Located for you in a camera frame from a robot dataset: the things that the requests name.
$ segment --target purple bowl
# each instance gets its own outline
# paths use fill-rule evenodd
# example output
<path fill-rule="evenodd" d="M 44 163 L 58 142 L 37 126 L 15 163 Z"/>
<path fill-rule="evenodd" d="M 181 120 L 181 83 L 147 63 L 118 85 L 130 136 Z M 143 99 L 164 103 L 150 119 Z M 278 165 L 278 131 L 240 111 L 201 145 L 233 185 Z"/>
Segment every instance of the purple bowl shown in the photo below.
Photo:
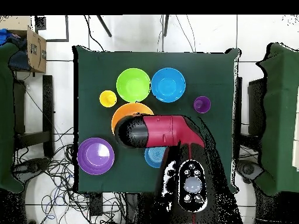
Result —
<path fill-rule="evenodd" d="M 89 138 L 80 144 L 77 161 L 80 168 L 92 175 L 107 172 L 114 163 L 111 145 L 102 138 Z"/>
<path fill-rule="evenodd" d="M 195 99 L 193 107 L 198 113 L 206 113 L 211 108 L 211 101 L 208 97 L 199 96 Z"/>

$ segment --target yellow cup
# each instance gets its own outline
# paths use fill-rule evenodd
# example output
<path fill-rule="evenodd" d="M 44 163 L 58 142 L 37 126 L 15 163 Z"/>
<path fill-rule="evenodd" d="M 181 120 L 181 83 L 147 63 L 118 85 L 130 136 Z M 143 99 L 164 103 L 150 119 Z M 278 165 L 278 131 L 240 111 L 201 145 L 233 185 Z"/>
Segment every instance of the yellow cup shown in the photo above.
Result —
<path fill-rule="evenodd" d="M 116 95 L 111 90 L 105 90 L 100 94 L 100 103 L 105 107 L 113 107 L 116 103 Z"/>

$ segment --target blue bowl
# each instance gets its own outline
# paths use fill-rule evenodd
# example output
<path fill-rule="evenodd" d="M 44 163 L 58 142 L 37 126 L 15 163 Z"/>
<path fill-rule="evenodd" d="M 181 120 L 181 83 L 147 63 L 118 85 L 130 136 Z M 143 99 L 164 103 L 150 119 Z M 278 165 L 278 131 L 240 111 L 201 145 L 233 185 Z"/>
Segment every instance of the blue bowl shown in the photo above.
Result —
<path fill-rule="evenodd" d="M 186 82 L 182 73 L 177 69 L 164 68 L 152 77 L 151 88 L 153 95 L 162 102 L 175 102 L 185 92 Z"/>
<path fill-rule="evenodd" d="M 147 164 L 156 169 L 160 168 L 166 148 L 167 147 L 146 148 L 144 157 Z"/>

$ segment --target plastic bowl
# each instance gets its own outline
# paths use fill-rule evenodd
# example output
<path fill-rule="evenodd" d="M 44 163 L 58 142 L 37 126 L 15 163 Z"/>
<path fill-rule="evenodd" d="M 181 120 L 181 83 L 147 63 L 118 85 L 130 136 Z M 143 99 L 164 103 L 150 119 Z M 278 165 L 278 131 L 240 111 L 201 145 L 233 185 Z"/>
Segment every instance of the plastic bowl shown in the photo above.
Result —
<path fill-rule="evenodd" d="M 160 168 L 166 148 L 167 147 L 146 148 L 144 158 L 147 164 L 156 169 Z"/>
<path fill-rule="evenodd" d="M 100 94 L 100 103 L 105 107 L 113 107 L 116 104 L 116 94 L 111 90 L 105 90 Z"/>
<path fill-rule="evenodd" d="M 185 92 L 186 82 L 177 69 L 164 68 L 152 77 L 152 94 L 162 102 L 175 102 Z"/>
<path fill-rule="evenodd" d="M 127 103 L 125 105 L 122 105 L 113 114 L 113 117 L 112 117 L 112 120 L 111 120 L 112 133 L 114 134 L 115 125 L 123 117 L 131 116 L 131 115 L 134 115 L 134 114 L 137 114 L 137 113 L 140 113 L 140 114 L 144 113 L 144 114 L 154 115 L 154 113 L 152 112 L 152 110 L 148 106 L 146 106 L 144 104 L 141 104 L 141 103 Z"/>
<path fill-rule="evenodd" d="M 142 69 L 126 69 L 116 81 L 116 90 L 127 102 L 140 102 L 150 93 L 150 77 Z"/>
<path fill-rule="evenodd" d="M 195 99 L 193 107 L 198 113 L 207 113 L 211 108 L 211 101 L 206 96 L 199 96 Z"/>
<path fill-rule="evenodd" d="M 88 138 L 78 148 L 77 161 L 85 173 L 100 175 L 112 167 L 114 151 L 106 140 Z"/>

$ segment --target dark green tablecloth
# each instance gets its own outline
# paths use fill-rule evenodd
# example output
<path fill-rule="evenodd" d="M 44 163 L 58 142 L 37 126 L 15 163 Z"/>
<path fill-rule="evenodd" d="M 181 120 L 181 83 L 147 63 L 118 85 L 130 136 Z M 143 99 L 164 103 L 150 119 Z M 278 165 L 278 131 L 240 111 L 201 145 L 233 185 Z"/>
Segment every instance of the dark green tablecloth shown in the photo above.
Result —
<path fill-rule="evenodd" d="M 211 110 L 201 117 L 213 134 L 230 184 L 234 59 L 238 56 L 237 49 L 227 54 L 93 52 L 80 46 L 76 49 L 74 57 L 78 56 L 79 144 L 87 138 L 101 137 L 111 144 L 115 153 L 114 165 L 105 174 L 92 176 L 79 169 L 80 192 L 138 193 L 155 190 L 158 169 L 146 164 L 144 149 L 119 146 L 111 131 L 112 115 L 126 102 L 117 95 L 117 103 L 111 108 L 105 108 L 99 103 L 102 91 L 112 90 L 117 94 L 116 79 L 127 68 L 140 68 L 152 78 L 159 69 L 171 67 L 179 70 L 185 77 L 185 93 L 176 102 L 163 103 L 152 93 L 142 101 L 154 114 L 186 115 L 197 123 L 199 113 L 193 110 L 195 98 L 210 98 Z"/>

